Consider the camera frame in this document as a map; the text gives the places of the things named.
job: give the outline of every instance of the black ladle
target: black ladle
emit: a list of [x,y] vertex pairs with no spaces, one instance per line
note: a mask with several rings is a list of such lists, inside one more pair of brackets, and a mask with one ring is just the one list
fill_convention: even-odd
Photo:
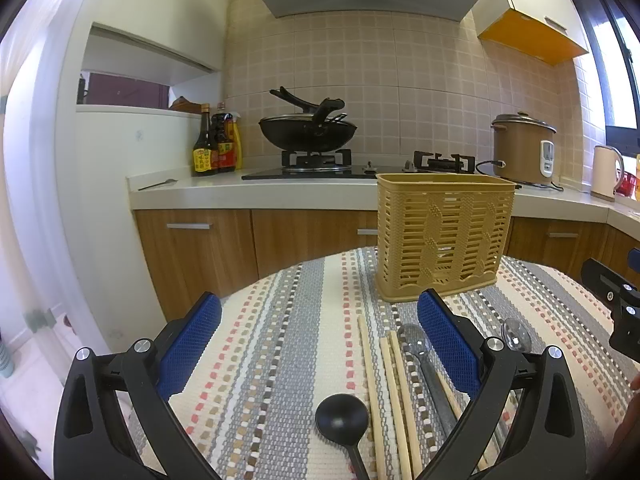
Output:
[[325,438],[347,450],[358,480],[369,480],[358,450],[369,426],[369,412],[362,401],[348,394],[327,397],[316,409],[316,426]]

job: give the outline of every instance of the wooden chopstick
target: wooden chopstick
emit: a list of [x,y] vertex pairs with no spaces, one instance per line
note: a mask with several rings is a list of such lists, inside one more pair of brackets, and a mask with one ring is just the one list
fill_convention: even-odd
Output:
[[406,433],[404,432],[404,421],[402,420],[402,407],[400,406],[400,397],[398,396],[398,387],[396,386],[394,366],[393,362],[391,361],[389,341],[386,339],[386,337],[380,338],[380,350],[382,351],[382,360],[385,364],[386,384],[389,388],[391,411],[394,416],[394,426],[396,427],[396,440],[398,441],[398,455],[400,457],[401,477],[402,480],[413,480],[411,476],[411,461],[409,460],[409,449],[406,444]]
[[367,373],[367,387],[369,389],[369,409],[371,411],[371,427],[373,429],[373,444],[376,450],[376,470],[378,480],[386,480],[385,463],[385,443],[382,436],[382,417],[380,416],[380,406],[378,405],[378,390],[376,389],[376,378],[373,374],[373,359],[371,357],[371,344],[369,343],[369,330],[364,316],[358,316],[358,327],[360,327],[360,340],[362,342],[362,353],[364,354],[364,368]]
[[418,443],[418,430],[415,427],[414,407],[411,402],[411,394],[409,393],[409,383],[406,380],[404,371],[404,357],[400,350],[400,342],[398,334],[393,330],[389,333],[391,339],[391,348],[396,358],[396,370],[398,371],[398,379],[400,381],[400,393],[402,394],[402,403],[404,404],[404,418],[406,419],[407,433],[409,434],[409,451],[411,452],[411,464],[414,468],[414,478],[422,472],[422,457],[420,456],[420,444]]
[[[442,376],[442,374],[438,370],[436,370],[436,373],[438,375],[438,379],[440,380],[440,384],[442,385],[442,389],[444,390],[444,393],[447,396],[447,400],[449,401],[449,406],[451,406],[451,409],[453,410],[453,414],[456,416],[457,420],[460,420],[460,417],[462,416],[462,408],[460,408],[460,405],[458,404],[458,401],[456,399],[455,394],[453,393],[453,390],[449,386],[449,383],[447,383],[447,380]],[[487,462],[484,455],[482,455],[480,457],[480,460],[478,460],[478,469],[480,471],[484,471],[488,467],[489,467],[489,463]]]

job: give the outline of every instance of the wooden cabinet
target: wooden cabinet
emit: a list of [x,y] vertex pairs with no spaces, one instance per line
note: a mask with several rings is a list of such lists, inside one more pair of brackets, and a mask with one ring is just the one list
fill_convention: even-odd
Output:
[[572,0],[478,0],[473,15],[480,38],[512,46],[549,64],[588,52]]
[[139,210],[136,221],[167,320],[205,291],[228,296],[258,280],[249,210]]
[[580,280],[585,260],[602,261],[607,227],[591,222],[513,218],[505,253],[553,267]]
[[[378,243],[375,211],[139,210],[142,247],[167,320],[205,291],[221,297],[299,262]],[[595,258],[640,287],[626,266],[640,242],[606,224],[512,218],[505,254],[580,281]]]
[[374,246],[376,211],[252,210],[258,273],[263,278],[298,262]]
[[640,248],[640,242],[618,231],[616,228],[606,226],[606,239],[603,243],[602,256],[598,260],[623,276],[629,283],[640,288],[640,274],[629,269],[626,258],[631,249]]

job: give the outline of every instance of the yellow utensil basket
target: yellow utensil basket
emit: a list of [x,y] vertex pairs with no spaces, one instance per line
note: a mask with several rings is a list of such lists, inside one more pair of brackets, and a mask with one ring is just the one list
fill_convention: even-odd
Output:
[[473,174],[379,174],[380,297],[415,301],[492,285],[509,231],[515,184]]

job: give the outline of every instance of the yellow bottle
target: yellow bottle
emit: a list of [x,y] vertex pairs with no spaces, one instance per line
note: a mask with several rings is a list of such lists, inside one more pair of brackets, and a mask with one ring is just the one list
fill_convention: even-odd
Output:
[[238,129],[238,113],[231,112],[234,117],[234,143],[236,148],[236,170],[242,170],[242,143],[240,141],[240,130]]

